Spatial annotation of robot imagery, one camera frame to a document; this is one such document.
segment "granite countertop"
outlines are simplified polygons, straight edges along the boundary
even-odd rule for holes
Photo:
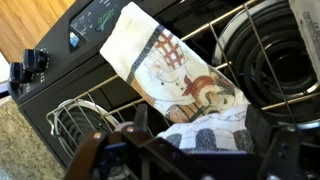
[[[55,180],[63,174],[14,101],[0,100],[0,180]]]

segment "metal rack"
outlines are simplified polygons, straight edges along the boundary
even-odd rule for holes
[[[216,67],[216,69],[221,70],[221,69],[224,69],[224,68],[228,68],[230,70],[230,72],[232,73],[232,76],[234,78],[235,84],[238,87],[240,87],[239,83],[237,81],[237,78],[235,76],[235,73],[233,72],[232,63],[231,63],[231,61],[229,59],[227,59],[226,53],[225,53],[225,51],[224,51],[224,49],[223,49],[223,47],[222,47],[222,45],[220,43],[220,40],[218,38],[217,33],[215,32],[214,26],[216,24],[220,23],[221,21],[225,20],[226,18],[230,18],[231,16],[234,16],[235,14],[237,14],[240,11],[245,11],[245,13],[248,16],[248,20],[249,20],[249,22],[250,22],[250,24],[251,24],[251,26],[253,28],[254,34],[255,34],[258,42],[259,42],[259,45],[260,45],[261,50],[263,52],[263,55],[264,55],[264,57],[266,59],[266,62],[268,63],[268,66],[269,66],[269,68],[270,68],[270,70],[272,72],[272,76],[275,79],[276,85],[279,88],[279,91],[280,91],[281,96],[283,98],[283,102],[262,107],[262,110],[271,110],[271,109],[275,109],[275,108],[279,108],[279,107],[284,107],[285,106],[287,108],[287,110],[288,110],[288,113],[291,115],[291,119],[292,119],[292,124],[293,125],[298,126],[301,129],[320,126],[320,120],[314,120],[314,121],[310,121],[310,122],[307,122],[307,123],[297,123],[295,121],[295,117],[292,114],[292,110],[290,108],[290,105],[298,103],[298,102],[309,100],[309,99],[314,98],[316,96],[320,96],[320,92],[308,94],[308,95],[305,95],[305,96],[302,96],[302,97],[298,97],[298,98],[293,98],[293,99],[290,99],[290,100],[288,100],[285,97],[285,95],[284,95],[284,93],[283,93],[283,91],[282,91],[282,89],[280,87],[279,80],[278,80],[278,78],[277,78],[277,76],[276,76],[276,74],[274,72],[274,69],[273,69],[271,63],[270,63],[269,57],[268,57],[268,55],[267,55],[267,53],[266,53],[266,51],[264,49],[264,46],[263,46],[262,41],[261,41],[261,38],[259,36],[259,32],[258,32],[257,27],[255,25],[255,22],[253,21],[253,18],[252,18],[251,14],[250,14],[250,11],[249,11],[249,6],[254,5],[256,2],[257,2],[256,0],[248,1],[247,3],[243,4],[242,6],[239,6],[239,7],[235,8],[235,9],[229,11],[228,13],[224,14],[223,16],[221,16],[221,17],[219,17],[217,19],[214,19],[214,20],[212,20],[211,22],[209,22],[207,24],[204,24],[203,26],[199,27],[195,31],[193,31],[190,34],[186,35],[185,37],[182,37],[181,40],[186,41],[186,40],[188,40],[188,39],[190,39],[190,38],[192,38],[192,37],[194,37],[194,36],[196,36],[196,35],[198,35],[200,33],[203,33],[204,31],[211,30],[211,32],[212,32],[212,34],[213,34],[213,36],[214,36],[214,38],[215,38],[215,40],[217,42],[218,47],[222,51],[222,57],[223,57],[223,59],[225,61],[224,64]],[[115,79],[118,79],[118,78],[119,78],[118,75],[114,75],[113,77],[107,79],[106,81],[102,82],[101,84],[89,89],[87,92],[84,92],[83,94],[78,95],[77,97],[75,97],[72,100],[64,102],[58,108],[52,110],[51,112],[49,112],[47,114],[47,117],[46,117],[47,121],[50,123],[50,125],[52,127],[51,134],[53,136],[58,137],[62,141],[62,144],[64,144],[66,146],[65,149],[67,149],[68,152],[72,152],[72,148],[68,145],[67,142],[65,142],[61,138],[61,134],[59,134],[59,132],[56,131],[56,129],[55,129],[55,128],[57,128],[56,127],[57,124],[55,124],[54,121],[57,121],[59,123],[59,126],[61,126],[65,131],[67,131],[67,135],[70,136],[71,139],[73,139],[71,134],[68,132],[67,128],[64,126],[64,124],[59,119],[59,114],[61,113],[61,111],[66,111],[67,114],[70,116],[70,118],[73,119],[73,117],[69,113],[69,109],[70,109],[70,107],[75,107],[76,106],[81,110],[81,112],[83,113],[83,116],[85,117],[87,122],[89,124],[91,124],[89,118],[86,116],[86,114],[84,113],[82,107],[79,104],[79,102],[82,101],[81,99],[89,98],[91,103],[92,103],[92,105],[93,105],[93,107],[95,108],[96,112],[98,112],[100,114],[100,116],[103,117],[103,119],[105,120],[105,122],[104,122],[105,126],[108,128],[109,131],[113,132],[114,127],[111,127],[111,126],[116,126],[116,125],[120,124],[120,122],[118,122],[116,119],[113,118],[113,115],[117,114],[120,117],[120,119],[118,119],[118,120],[119,121],[121,120],[121,122],[125,122],[125,120],[124,120],[124,118],[123,118],[123,116],[121,114],[122,111],[127,109],[127,108],[132,108],[132,107],[136,109],[137,104],[144,102],[143,99],[139,99],[139,100],[130,102],[130,103],[124,105],[124,106],[121,106],[121,107],[119,107],[117,109],[114,109],[114,110],[112,110],[110,112],[106,112],[106,111],[102,110],[102,108],[100,108],[95,103],[94,98],[92,97],[91,93],[96,91],[100,87],[108,85],[110,82],[112,82],[112,81],[114,81]],[[163,117],[163,120],[166,123],[166,125],[168,127],[170,127],[171,122],[169,122],[165,117]],[[155,135],[155,134],[153,134],[153,132],[149,128],[148,128],[148,132],[151,135]]]

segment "towel stripe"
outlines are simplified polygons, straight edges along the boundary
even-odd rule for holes
[[[126,82],[128,84],[131,84],[131,82],[132,82],[132,80],[134,78],[134,73],[139,68],[139,66],[141,65],[143,60],[147,57],[147,55],[149,54],[150,50],[152,49],[152,47],[154,46],[154,44],[158,40],[158,38],[159,38],[160,34],[162,33],[162,31],[164,31],[164,29],[165,28],[159,24],[156,27],[156,29],[154,30],[154,32],[152,33],[149,41],[144,46],[144,48],[141,51],[140,55],[138,56],[138,58],[134,61],[134,63],[131,66],[131,70],[130,70],[129,76],[128,76],[127,80],[126,80]]]

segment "oven knob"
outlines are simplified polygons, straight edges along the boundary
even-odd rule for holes
[[[23,59],[25,70],[30,72],[43,72],[48,60],[44,52],[33,49],[24,50]]]
[[[30,82],[32,73],[23,69],[23,63],[11,63],[10,64],[10,81],[14,83]]]

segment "kitchen towel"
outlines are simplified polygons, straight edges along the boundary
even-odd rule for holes
[[[251,152],[242,91],[136,4],[122,9],[100,53],[146,102],[186,123],[160,137],[186,151]]]
[[[134,3],[122,9],[100,53],[124,81],[173,122],[192,122],[248,104],[218,70]]]

